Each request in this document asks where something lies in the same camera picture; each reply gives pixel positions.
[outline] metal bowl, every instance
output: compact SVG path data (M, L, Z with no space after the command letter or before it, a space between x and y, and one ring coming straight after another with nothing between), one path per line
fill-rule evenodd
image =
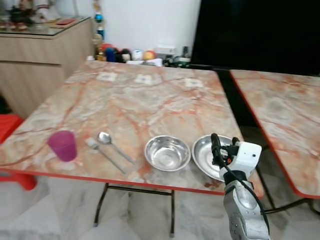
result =
M221 146L231 145L232 139L226 136L219 135ZM192 146L192 158L198 168L206 175L213 179L224 182L223 178L220 178L218 165L213 165L213 155L211 152L211 135L205 135L200 137Z
M183 169L190 161L190 148L173 136L156 136L145 145L146 160L156 169L174 172Z

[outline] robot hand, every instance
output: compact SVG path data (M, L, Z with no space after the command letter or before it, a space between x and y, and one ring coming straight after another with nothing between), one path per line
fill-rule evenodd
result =
M269 224L261 214L263 208L247 181L258 164L261 146L232 139L232 145L221 146L219 137L211 135L212 164L219 165L224 178L224 208L229 216L233 240L269 240Z

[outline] floor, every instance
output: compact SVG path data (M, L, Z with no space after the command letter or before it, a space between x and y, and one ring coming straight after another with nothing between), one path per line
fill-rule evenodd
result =
M246 139L265 144L257 129L242 130ZM269 151L260 158L259 166L277 206L299 199ZM32 191L23 191L15 183L0 183L0 240L170 239L169 196L109 189L100 224L93 228L103 188L100 182L54 177L39 177ZM263 203L270 207L266 199ZM319 239L320 218L306 205L268 219L273 240ZM175 232L175 240L230 240L223 197L177 191Z

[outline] purple cup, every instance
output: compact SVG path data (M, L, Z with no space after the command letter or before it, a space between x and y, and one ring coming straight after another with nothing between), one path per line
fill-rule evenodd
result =
M77 156L76 139L71 131L57 131L49 137L47 143L64 162L70 162Z

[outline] spoon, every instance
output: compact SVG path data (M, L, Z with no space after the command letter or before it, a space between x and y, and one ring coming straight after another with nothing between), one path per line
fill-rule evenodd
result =
M105 144L105 145L111 145L115 148L115 150L120 153L125 159L127 159L130 163L134 164L131 160L131 158L125 154L120 148L118 148L114 143L112 143L112 139L109 133L101 131L99 132L97 139L100 143Z

